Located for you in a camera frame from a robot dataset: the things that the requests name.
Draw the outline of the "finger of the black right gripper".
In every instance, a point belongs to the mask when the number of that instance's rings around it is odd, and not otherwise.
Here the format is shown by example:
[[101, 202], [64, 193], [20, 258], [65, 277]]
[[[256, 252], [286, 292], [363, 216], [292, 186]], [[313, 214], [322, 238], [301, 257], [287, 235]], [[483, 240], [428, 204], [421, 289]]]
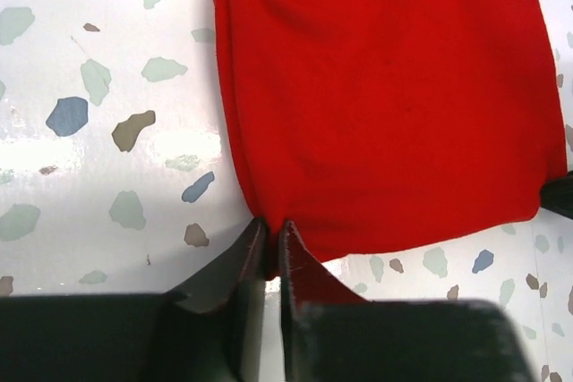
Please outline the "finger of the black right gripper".
[[560, 216], [573, 216], [573, 172], [547, 182], [540, 195], [541, 208]]

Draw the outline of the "red t shirt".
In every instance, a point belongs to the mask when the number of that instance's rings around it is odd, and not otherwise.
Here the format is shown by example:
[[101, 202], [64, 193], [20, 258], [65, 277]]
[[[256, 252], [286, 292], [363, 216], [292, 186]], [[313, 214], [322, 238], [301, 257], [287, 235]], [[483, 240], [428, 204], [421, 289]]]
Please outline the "red t shirt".
[[534, 217], [567, 172], [538, 0], [213, 0], [235, 171], [319, 260]]

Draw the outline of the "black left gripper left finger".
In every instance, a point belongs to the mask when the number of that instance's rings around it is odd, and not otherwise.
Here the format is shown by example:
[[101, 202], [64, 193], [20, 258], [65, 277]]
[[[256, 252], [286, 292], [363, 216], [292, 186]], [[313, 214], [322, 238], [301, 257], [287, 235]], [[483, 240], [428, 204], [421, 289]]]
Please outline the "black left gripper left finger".
[[268, 230], [165, 293], [4, 297], [4, 381], [255, 381]]

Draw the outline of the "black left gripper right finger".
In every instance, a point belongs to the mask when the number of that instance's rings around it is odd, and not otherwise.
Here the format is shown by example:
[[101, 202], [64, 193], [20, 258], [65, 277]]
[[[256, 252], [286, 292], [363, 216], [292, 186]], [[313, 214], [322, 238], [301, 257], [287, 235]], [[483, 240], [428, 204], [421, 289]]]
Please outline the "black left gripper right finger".
[[535, 378], [514, 327], [489, 301], [368, 301], [307, 250], [291, 221], [278, 252], [288, 381]]

